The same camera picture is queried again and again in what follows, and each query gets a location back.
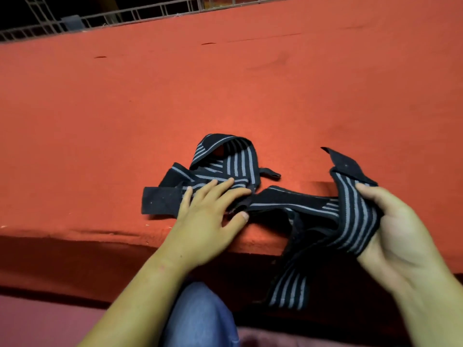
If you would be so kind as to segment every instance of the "forearm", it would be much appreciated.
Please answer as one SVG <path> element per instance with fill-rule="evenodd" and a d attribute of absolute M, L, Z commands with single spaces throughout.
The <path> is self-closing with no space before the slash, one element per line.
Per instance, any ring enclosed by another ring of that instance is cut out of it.
<path fill-rule="evenodd" d="M 156 346 L 186 273 L 156 252 L 79 347 Z"/>
<path fill-rule="evenodd" d="M 463 341 L 463 287 L 447 270 L 394 294 L 415 347 L 459 347 Z"/>

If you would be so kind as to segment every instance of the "black and gray striped fabric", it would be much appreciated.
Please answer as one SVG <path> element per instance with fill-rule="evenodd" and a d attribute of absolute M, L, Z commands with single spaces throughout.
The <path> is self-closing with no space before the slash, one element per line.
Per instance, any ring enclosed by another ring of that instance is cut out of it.
<path fill-rule="evenodd" d="M 247 187 L 250 196 L 231 205 L 235 214 L 245 210 L 250 221 L 287 229 L 288 244 L 281 255 L 265 304 L 275 308 L 302 309 L 307 305 L 309 283 L 316 269 L 336 252 L 358 256 L 379 227 L 381 211 L 361 197 L 358 182 L 377 186 L 351 158 L 323 147 L 333 161 L 330 170 L 339 196 L 311 196 L 279 186 L 260 193 L 260 176 L 275 180 L 280 174 L 259 168 L 254 147 L 248 139 L 225 134 L 206 135 L 198 144 L 190 168 L 178 163 L 169 169 L 158 187 L 145 187 L 142 213 L 176 217 L 188 186 L 199 190 L 212 179 L 235 178 L 235 187 Z"/>

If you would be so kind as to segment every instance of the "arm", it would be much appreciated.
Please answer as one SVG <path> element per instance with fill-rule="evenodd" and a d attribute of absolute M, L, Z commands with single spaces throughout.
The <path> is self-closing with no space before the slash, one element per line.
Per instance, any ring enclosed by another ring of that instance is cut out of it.
<path fill-rule="evenodd" d="M 357 184 L 384 212 L 380 229 L 358 257 L 394 297 L 416 347 L 463 343 L 463 287 L 445 265 L 415 212 L 381 187 Z"/>
<path fill-rule="evenodd" d="M 191 201 L 185 193 L 177 222 L 161 247 L 109 307 L 79 347 L 157 346 L 170 309 L 185 276 L 224 251 L 246 225 L 249 216 L 240 212 L 222 227 L 227 207 L 249 195 L 245 188 L 227 189 L 233 179 L 203 186 Z"/>

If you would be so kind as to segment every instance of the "jeans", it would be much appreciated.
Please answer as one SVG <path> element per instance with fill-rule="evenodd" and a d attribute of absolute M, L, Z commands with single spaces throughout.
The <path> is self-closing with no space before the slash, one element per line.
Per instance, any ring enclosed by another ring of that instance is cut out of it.
<path fill-rule="evenodd" d="M 189 284 L 177 299 L 160 347 L 239 347 L 233 315 L 204 283 Z"/>

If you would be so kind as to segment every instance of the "person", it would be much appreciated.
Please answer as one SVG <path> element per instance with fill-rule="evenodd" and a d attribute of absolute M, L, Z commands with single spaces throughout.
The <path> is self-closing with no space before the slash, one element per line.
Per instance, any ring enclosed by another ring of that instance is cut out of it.
<path fill-rule="evenodd" d="M 222 226 L 227 207 L 249 195 L 216 180 L 185 193 L 175 226 L 80 347 L 239 346 L 233 316 L 203 283 L 178 292 L 187 274 L 224 251 L 249 216 Z M 463 346 L 463 288 L 415 212 L 381 187 L 357 184 L 384 212 L 360 265 L 399 307 L 415 347 Z"/>

